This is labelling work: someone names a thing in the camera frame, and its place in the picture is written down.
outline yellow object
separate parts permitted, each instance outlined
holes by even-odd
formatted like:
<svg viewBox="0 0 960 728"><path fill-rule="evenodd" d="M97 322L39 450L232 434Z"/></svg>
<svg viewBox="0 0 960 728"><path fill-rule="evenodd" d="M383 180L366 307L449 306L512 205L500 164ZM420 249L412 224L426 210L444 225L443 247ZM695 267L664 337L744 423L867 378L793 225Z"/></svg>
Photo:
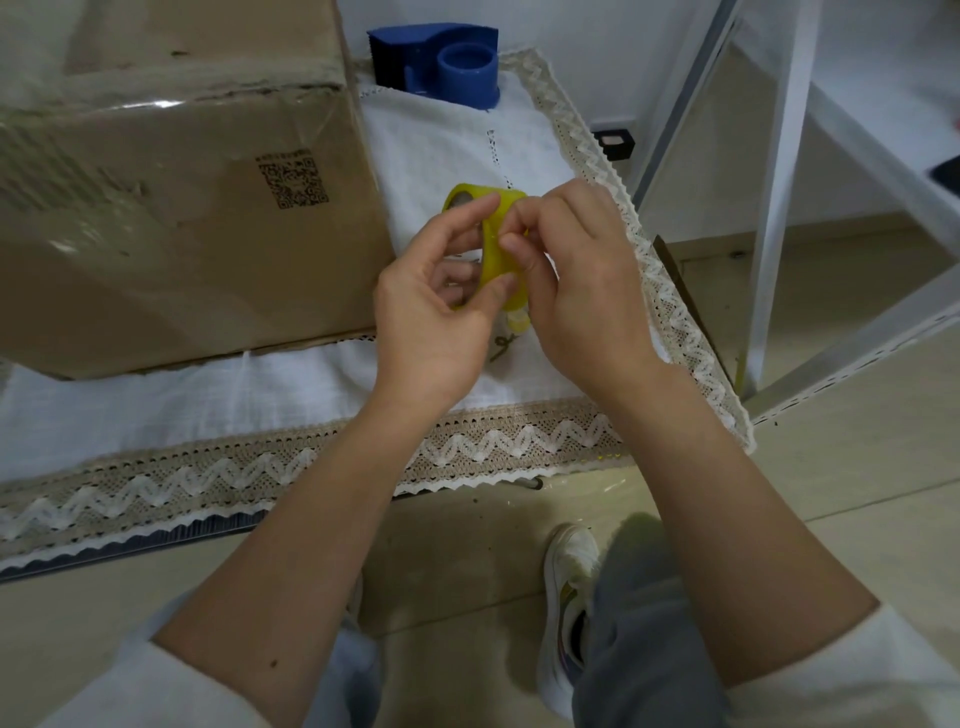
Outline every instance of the yellow object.
<svg viewBox="0 0 960 728"><path fill-rule="evenodd" d="M480 184L458 184L450 190L446 196L444 210L463 205L475 200L478 197L496 192L500 195L500 206L496 211L483 221L481 230L483 232L483 260L480 263L480 284L482 288L497 276L504 273L516 273L518 286L516 292L506 303L503 304L503 310L507 314L507 326L513 333L523 333L530 327L530 317L527 315L527 286L520 273L520 267L516 264L513 256L500 248L497 242L497 233L500 231L500 224L503 222L504 215L510 206L521 197L526 197L525 192L518 189L502 189L500 187L484 187Z"/></svg>

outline person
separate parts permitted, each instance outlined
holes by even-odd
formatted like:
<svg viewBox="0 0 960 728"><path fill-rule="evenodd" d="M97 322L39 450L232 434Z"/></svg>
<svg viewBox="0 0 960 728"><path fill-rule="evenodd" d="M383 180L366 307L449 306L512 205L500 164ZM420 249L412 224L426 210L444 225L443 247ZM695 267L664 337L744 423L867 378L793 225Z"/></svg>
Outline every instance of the person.
<svg viewBox="0 0 960 728"><path fill-rule="evenodd" d="M515 289L508 274L476 290L475 264L446 259L479 246L497 204L436 216L383 272L360 412L219 569L43 725L372 725L376 648L345 607L404 467L480 376ZM609 193L575 181L520 200L500 244L544 353L610 417L662 518L627 519L602 564L586 529L555 532L537 667L547 705L581 728L960 724L956 672L656 355Z"/></svg>

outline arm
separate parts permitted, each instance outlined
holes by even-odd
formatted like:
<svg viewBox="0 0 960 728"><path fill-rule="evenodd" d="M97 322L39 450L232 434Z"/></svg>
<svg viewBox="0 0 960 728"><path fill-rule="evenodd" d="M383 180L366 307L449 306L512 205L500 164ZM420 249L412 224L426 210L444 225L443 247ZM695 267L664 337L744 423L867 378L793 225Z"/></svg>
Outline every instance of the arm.
<svg viewBox="0 0 960 728"><path fill-rule="evenodd" d="M688 373L658 359L606 190L575 181L517 202L500 244L524 269L543 350L639 465L726 685L795 663L873 612L874 596L793 514Z"/></svg>
<svg viewBox="0 0 960 728"><path fill-rule="evenodd" d="M479 267L443 258L479 247L476 226L498 203L491 195L438 215L381 275L369 401L154 637L276 728L302 723L403 469L480 376L515 277L471 298Z"/></svg>

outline jeans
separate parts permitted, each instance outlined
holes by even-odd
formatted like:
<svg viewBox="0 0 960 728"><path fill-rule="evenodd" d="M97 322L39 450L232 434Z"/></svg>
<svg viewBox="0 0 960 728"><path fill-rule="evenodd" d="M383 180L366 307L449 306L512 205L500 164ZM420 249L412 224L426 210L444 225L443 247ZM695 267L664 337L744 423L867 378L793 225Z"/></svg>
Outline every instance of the jeans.
<svg viewBox="0 0 960 728"><path fill-rule="evenodd" d="M149 640L188 596L132 632L117 660ZM631 516L613 537L594 586L585 658L573 693L577 728L724 725L723 687L657 519ZM304 727L370 728L381 687L376 642L344 617Z"/></svg>

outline cardboard box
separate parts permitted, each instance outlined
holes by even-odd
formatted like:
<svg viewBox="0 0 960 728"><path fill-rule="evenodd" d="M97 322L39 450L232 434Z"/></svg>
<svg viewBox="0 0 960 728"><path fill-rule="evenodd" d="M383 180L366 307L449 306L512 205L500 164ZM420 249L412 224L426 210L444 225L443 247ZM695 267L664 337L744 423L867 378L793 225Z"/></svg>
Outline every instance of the cardboard box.
<svg viewBox="0 0 960 728"><path fill-rule="evenodd" d="M371 329L394 254L333 0L42 5L4 6L0 355L81 378Z"/></svg>

